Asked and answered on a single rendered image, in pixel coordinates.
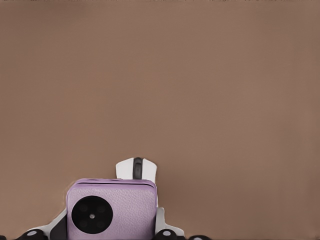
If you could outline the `left gripper pale grey left finger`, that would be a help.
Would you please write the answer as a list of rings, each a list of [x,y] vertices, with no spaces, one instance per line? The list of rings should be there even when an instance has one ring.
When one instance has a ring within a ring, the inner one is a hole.
[[[64,209],[49,224],[31,228],[16,240],[68,240],[67,210]]]

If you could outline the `purple smartphone with round camera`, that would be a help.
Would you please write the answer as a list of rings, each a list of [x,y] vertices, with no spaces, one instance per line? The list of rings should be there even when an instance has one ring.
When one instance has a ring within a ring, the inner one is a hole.
[[[66,195],[68,240],[151,240],[157,187],[150,180],[80,179]]]

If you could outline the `left gripper pale grey right finger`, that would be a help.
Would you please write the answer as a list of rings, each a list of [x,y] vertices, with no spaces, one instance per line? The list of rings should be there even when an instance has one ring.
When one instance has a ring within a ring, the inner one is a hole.
[[[155,218],[155,232],[152,240],[186,240],[182,229],[169,225],[165,221],[165,210],[158,207]]]

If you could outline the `white computer mouse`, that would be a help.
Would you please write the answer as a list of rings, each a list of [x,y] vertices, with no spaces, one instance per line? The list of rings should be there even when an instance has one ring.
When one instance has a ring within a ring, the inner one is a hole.
[[[156,183],[157,165],[146,158],[131,157],[115,165],[116,177],[124,180],[148,180]]]

